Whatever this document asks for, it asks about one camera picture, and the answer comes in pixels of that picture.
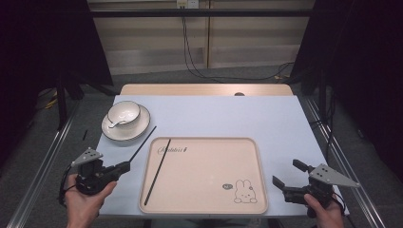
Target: black chopstick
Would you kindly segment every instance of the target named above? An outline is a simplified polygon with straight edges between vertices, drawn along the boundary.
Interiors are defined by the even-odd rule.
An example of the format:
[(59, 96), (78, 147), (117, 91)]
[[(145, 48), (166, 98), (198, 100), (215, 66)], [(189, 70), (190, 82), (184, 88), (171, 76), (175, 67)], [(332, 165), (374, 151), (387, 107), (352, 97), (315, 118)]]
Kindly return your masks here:
[(157, 180), (158, 174), (160, 173), (161, 166), (163, 165), (163, 159), (165, 159), (166, 151), (168, 151), (169, 144), (171, 143), (171, 139), (168, 141), (168, 145), (166, 146), (165, 151), (163, 152), (163, 158), (161, 159), (160, 166), (158, 166), (157, 173), (155, 174), (154, 180), (151, 183), (150, 190), (148, 191), (147, 198), (145, 198), (144, 206), (147, 205), (148, 200), (151, 196), (152, 189), (154, 188), (155, 181)]
[(136, 157), (137, 153), (139, 153), (140, 149), (142, 149), (143, 145), (145, 144), (145, 142), (147, 142), (148, 138), (154, 132), (155, 128), (157, 128), (157, 126), (154, 126), (154, 128), (152, 128), (152, 131), (148, 134), (147, 138), (145, 138), (143, 143), (140, 145), (140, 147), (137, 149), (137, 151), (134, 153), (134, 155), (130, 158), (129, 162), (133, 161), (134, 157)]

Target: aluminum rail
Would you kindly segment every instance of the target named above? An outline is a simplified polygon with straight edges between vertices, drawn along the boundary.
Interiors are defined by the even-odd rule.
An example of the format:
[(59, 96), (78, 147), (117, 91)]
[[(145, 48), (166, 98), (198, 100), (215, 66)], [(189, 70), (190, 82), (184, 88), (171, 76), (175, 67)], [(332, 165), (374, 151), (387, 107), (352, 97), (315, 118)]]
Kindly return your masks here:
[(29, 189), (27, 190), (24, 197), (21, 199), (17, 209), (12, 215), (7, 228), (22, 228), (27, 222), (29, 213), (32, 210), (32, 207), (35, 204), (37, 198), (39, 197), (39, 194), (41, 193), (42, 187), (48, 177), (49, 170), (53, 165), (56, 155), (60, 151), (63, 141), (65, 140), (66, 135), (71, 127), (74, 116), (77, 113), (79, 104), (80, 102), (77, 102), (74, 105), (65, 126), (61, 130), (57, 131), (54, 140), (47, 154), (44, 157), (44, 160), (42, 161), (38, 171), (36, 172), (35, 177), (30, 183)]
[(315, 17), (336, 16), (336, 10), (312, 9), (92, 9), (36, 11), (35, 16), (92, 16), (108, 17)]
[[(308, 107), (310, 108), (314, 118), (316, 121), (320, 120), (320, 116), (318, 114), (318, 106), (317, 103), (314, 101), (313, 98), (307, 98), (306, 103)], [(330, 127), (325, 124), (321, 124), (319, 126), (319, 129), (322, 133), (322, 136), (324, 137), (325, 141), (329, 141), (329, 136), (330, 136)], [(342, 151), (340, 145), (338, 144), (337, 140), (335, 137), (332, 136), (330, 147), (333, 155), (336, 158), (336, 162), (338, 166), (341, 169), (341, 172), (349, 177), (350, 179), (353, 179), (355, 181), (359, 181), (358, 177), (356, 176), (352, 166), (349, 164), (346, 156), (344, 155), (344, 152)], [(355, 195), (355, 198), (359, 204), (359, 206), (362, 209), (362, 212), (364, 213), (365, 217), (369, 221), (371, 227), (373, 228), (385, 228), (385, 224), (382, 221), (382, 218), (380, 217), (379, 213), (377, 212), (374, 203), (368, 196), (367, 192), (365, 191), (364, 186), (361, 185), (359, 188), (352, 188), (353, 194)]]

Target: rabbit cartoon print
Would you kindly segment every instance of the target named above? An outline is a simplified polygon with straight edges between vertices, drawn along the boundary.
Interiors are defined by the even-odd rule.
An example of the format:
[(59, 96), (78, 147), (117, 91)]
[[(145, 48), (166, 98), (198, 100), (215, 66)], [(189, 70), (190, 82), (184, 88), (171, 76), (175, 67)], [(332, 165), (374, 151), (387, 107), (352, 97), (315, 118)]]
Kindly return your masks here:
[(235, 203), (256, 203), (255, 191), (251, 181), (249, 180), (237, 180), (236, 184), (237, 190), (235, 192)]

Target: wall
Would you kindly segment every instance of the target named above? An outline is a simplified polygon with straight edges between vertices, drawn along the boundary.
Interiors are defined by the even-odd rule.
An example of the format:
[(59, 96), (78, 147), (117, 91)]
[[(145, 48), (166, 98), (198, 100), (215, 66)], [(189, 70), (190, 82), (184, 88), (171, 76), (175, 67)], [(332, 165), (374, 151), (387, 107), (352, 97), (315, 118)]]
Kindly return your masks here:
[[(176, 1), (90, 0), (91, 9), (174, 9)], [(310, 9), (314, 0), (200, 0), (204, 9)], [(186, 69), (181, 18), (95, 18), (112, 75)], [(293, 62), (308, 18), (185, 18), (197, 68)]]

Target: robotic arm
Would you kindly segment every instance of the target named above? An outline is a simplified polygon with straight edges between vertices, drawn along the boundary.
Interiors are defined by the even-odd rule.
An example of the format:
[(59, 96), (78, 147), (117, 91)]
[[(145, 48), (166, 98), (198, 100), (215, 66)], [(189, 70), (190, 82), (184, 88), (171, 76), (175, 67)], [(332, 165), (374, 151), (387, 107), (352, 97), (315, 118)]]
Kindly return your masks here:
[[(332, 200), (336, 200), (333, 198), (333, 185), (349, 187), (360, 186), (358, 182), (352, 181), (325, 164), (314, 168), (302, 161), (293, 160), (293, 166), (302, 172), (308, 171), (309, 184), (303, 187), (288, 187), (277, 177), (273, 176), (272, 183), (282, 191), (286, 202), (308, 205), (303, 196), (305, 194), (311, 194), (320, 202), (323, 208), (327, 208)], [(316, 217), (315, 211), (312, 210), (312, 208), (308, 208), (308, 217)]]

